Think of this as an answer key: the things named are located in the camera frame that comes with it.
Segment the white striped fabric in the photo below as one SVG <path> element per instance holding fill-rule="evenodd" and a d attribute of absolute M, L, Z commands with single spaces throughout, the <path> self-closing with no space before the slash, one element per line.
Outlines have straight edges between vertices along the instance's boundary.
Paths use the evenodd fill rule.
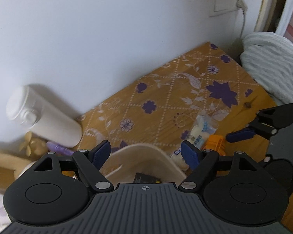
<path fill-rule="evenodd" d="M 284 104 L 293 103 L 293 43 L 272 32 L 254 32 L 243 40 L 242 67 Z"/>

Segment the crosshair logo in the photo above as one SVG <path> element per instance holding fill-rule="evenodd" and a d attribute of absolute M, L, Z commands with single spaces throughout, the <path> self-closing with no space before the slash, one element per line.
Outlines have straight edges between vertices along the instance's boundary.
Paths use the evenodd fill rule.
<path fill-rule="evenodd" d="M 147 190 L 151 189 L 151 187 L 144 186 L 144 187 L 141 187 L 141 189 L 144 190 L 144 191 L 147 191 Z"/>

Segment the orange object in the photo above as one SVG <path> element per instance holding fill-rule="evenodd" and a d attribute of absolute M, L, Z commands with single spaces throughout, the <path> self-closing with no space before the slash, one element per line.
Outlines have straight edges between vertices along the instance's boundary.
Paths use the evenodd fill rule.
<path fill-rule="evenodd" d="M 217 151 L 221 156 L 225 156 L 225 142 L 226 141 L 223 136 L 213 134 L 208 138 L 203 150 L 212 149 Z"/>

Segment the white plug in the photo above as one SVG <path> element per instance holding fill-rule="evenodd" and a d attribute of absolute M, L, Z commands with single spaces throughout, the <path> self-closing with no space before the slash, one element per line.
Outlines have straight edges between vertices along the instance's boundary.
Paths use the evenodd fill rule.
<path fill-rule="evenodd" d="M 244 15 L 246 14 L 246 11 L 247 11 L 248 8 L 247 8 L 247 5 L 246 5 L 245 1 L 237 0 L 237 7 L 242 9 Z"/>

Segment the purple tube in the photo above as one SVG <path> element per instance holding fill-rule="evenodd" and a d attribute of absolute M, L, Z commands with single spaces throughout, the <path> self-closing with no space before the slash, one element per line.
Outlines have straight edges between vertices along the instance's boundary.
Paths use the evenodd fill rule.
<path fill-rule="evenodd" d="M 49 151 L 55 151 L 56 153 L 64 155 L 64 156 L 71 156 L 74 153 L 74 151 L 68 148 L 65 148 L 54 142 L 47 142 L 47 147 Z"/>

